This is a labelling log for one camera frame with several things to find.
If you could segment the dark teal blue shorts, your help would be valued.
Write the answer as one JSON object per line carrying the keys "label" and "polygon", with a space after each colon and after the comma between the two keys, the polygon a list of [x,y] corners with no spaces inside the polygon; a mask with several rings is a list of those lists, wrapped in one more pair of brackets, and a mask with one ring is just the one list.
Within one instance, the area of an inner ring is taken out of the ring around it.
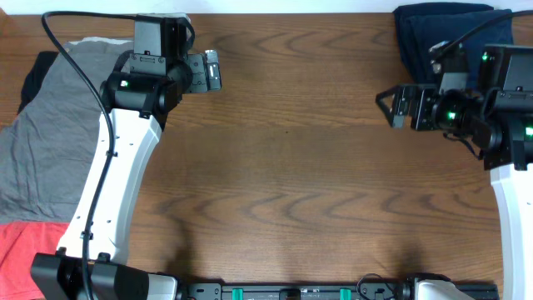
{"label": "dark teal blue shorts", "polygon": [[[441,42],[453,42],[471,29],[491,19],[510,13],[505,10],[409,16],[401,21],[401,45],[404,62],[415,83],[436,83],[431,66],[430,48]],[[466,86],[477,84],[481,56],[486,44],[513,44],[512,21],[506,20],[486,28],[461,43],[467,54],[469,76]]]}

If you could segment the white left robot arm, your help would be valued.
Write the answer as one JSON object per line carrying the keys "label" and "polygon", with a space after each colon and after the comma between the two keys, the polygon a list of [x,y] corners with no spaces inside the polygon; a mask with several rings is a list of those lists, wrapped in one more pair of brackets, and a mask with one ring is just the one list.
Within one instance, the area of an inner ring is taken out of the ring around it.
{"label": "white left robot arm", "polygon": [[187,93],[222,87],[215,50],[167,66],[132,53],[131,67],[102,83],[99,142],[82,196],[54,254],[39,253],[31,278],[46,299],[182,299],[179,279],[127,265],[130,226],[142,177],[168,113]]}

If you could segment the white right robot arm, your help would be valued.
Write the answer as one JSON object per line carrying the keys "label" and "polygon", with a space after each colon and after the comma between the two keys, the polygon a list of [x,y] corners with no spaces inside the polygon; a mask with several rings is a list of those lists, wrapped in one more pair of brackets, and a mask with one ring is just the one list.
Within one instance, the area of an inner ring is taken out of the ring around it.
{"label": "white right robot arm", "polygon": [[389,125],[411,118],[416,131],[441,131],[479,148],[496,196],[505,299],[532,297],[532,106],[522,91],[489,88],[483,97],[433,84],[402,84],[376,95]]}

